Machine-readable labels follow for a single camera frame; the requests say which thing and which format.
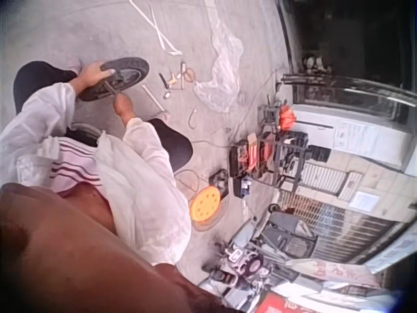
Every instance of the plastic bag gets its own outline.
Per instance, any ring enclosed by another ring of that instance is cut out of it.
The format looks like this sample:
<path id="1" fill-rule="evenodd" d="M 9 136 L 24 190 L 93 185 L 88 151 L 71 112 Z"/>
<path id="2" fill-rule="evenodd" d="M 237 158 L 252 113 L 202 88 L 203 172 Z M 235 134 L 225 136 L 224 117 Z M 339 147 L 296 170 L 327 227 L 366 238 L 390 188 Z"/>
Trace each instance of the plastic bag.
<path id="1" fill-rule="evenodd" d="M 219 55 L 212 68 L 212 79 L 196 82 L 194 91 L 210 109 L 227 113 L 240 91 L 238 68 L 243 45 L 221 22 L 213 29 L 212 45 Z"/>

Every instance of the building wall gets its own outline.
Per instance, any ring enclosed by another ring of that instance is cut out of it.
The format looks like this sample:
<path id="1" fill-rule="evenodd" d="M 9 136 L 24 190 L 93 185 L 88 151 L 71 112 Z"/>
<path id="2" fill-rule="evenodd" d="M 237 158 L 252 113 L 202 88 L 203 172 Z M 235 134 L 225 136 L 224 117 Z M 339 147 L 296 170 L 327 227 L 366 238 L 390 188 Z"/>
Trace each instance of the building wall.
<path id="1" fill-rule="evenodd" d="M 417 211 L 409 209 L 408 206 L 417 202 L 417 177 L 396 173 L 395 171 L 369 162 L 360 156 L 335 150 L 332 151 L 327 163 L 308 162 L 334 168 L 335 170 L 363 173 L 364 177 L 357 191 L 376 195 L 380 197 L 379 201 L 371 212 L 366 212 L 349 207 L 349 202 L 340 200 L 337 196 L 312 190 L 304 186 L 298 188 L 296 191 L 297 194 L 342 209 L 357 211 L 396 222 L 410 222 L 416 217 Z M 285 183 L 283 185 L 284 190 L 290 191 L 291 188 L 291 183 Z"/>

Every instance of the orange disc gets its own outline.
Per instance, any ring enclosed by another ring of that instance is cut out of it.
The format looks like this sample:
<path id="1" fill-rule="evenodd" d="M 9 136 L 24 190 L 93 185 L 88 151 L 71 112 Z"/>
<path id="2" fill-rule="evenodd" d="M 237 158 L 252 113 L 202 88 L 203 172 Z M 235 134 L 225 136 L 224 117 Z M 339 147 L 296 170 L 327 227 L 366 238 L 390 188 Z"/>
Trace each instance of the orange disc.
<path id="1" fill-rule="evenodd" d="M 190 204 L 190 216 L 194 222 L 209 219 L 220 206 L 220 191 L 215 186 L 201 190 Z"/>

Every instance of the white stick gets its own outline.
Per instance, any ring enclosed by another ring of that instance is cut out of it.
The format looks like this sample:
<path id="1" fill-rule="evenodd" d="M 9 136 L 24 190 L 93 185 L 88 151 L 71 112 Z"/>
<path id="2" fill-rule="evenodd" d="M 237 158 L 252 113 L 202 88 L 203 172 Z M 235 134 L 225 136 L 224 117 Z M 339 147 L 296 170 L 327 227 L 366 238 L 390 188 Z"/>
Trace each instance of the white stick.
<path id="1" fill-rule="evenodd" d="M 152 101 L 159 107 L 159 109 L 162 112 L 165 112 L 165 109 L 161 106 L 161 104 L 157 101 L 157 99 L 154 97 L 154 95 L 149 91 L 148 87 L 146 85 L 142 85 L 143 90 L 148 94 L 149 98 L 152 99 Z"/>
<path id="2" fill-rule="evenodd" d="M 168 44 L 168 46 L 173 50 L 172 52 L 168 52 L 171 55 L 182 55 L 182 52 L 178 49 L 176 49 L 174 47 L 174 45 L 172 45 L 172 43 L 170 43 L 170 41 L 167 39 L 167 37 L 164 36 L 163 33 L 160 32 L 159 28 L 157 25 L 155 25 L 147 16 L 145 13 L 142 12 L 142 10 L 133 2 L 133 0 L 129 0 L 130 4 L 139 12 L 140 15 L 142 15 L 142 17 L 145 19 L 146 22 L 148 22 L 149 25 L 151 25 L 156 32 L 158 33 L 158 38 L 162 38 L 165 40 L 165 42 Z"/>

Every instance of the concrete ground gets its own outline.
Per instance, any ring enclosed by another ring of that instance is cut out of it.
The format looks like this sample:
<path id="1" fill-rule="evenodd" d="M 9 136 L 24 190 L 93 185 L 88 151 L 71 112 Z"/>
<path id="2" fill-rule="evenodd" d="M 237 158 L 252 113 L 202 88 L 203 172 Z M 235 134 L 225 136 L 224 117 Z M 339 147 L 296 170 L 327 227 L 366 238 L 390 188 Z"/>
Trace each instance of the concrete ground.
<path id="1" fill-rule="evenodd" d="M 207 140 L 214 145 L 227 146 L 257 130 L 257 106 L 266 102 L 267 93 L 273 95 L 274 76 L 289 71 L 274 0 L 152 0 L 161 32 L 184 53 L 176 57 L 161 49 L 156 31 L 128 0 L 6 2 L 1 10 L 0 129 L 14 117 L 12 83 L 18 69 L 27 62 L 44 60 L 65 67 L 65 57 L 71 54 L 80 57 L 84 64 L 138 56 L 151 66 L 143 83 L 171 112 L 169 125 L 192 142 Z M 135 3 L 151 16 L 146 0 Z M 169 76 L 169 69 L 176 72 L 182 59 L 194 69 L 199 82 L 211 79 L 211 68 L 217 58 L 210 42 L 212 17 L 216 14 L 244 47 L 238 69 L 240 93 L 229 113 L 217 113 L 208 108 L 197 98 L 191 84 L 187 84 L 184 91 L 173 92 L 170 99 L 162 100 L 164 90 L 158 73 Z M 291 90 L 283 88 L 280 93 L 291 103 Z M 147 119 L 158 113 L 140 85 L 127 90 L 127 94 L 140 117 Z M 188 125 L 193 110 L 197 110 L 192 119 L 195 129 Z M 89 123 L 119 137 L 124 133 L 109 98 L 78 103 L 75 121 Z M 194 143 L 194 156 L 185 168 L 194 170 L 202 178 L 199 186 L 197 177 L 189 171 L 179 173 L 177 179 L 192 188 L 203 188 L 209 175 L 227 167 L 226 156 L 226 148 Z M 182 184 L 179 186 L 189 199 L 193 196 L 194 192 Z M 249 207 L 259 214 L 270 203 L 272 194 L 271 188 L 253 185 L 248 197 Z M 229 240 L 244 221 L 240 200 L 229 196 L 222 205 L 225 214 L 220 222 L 209 231 L 194 231 L 179 263 L 180 270 L 195 283 L 206 277 L 200 267 L 212 254 L 212 239 Z"/>

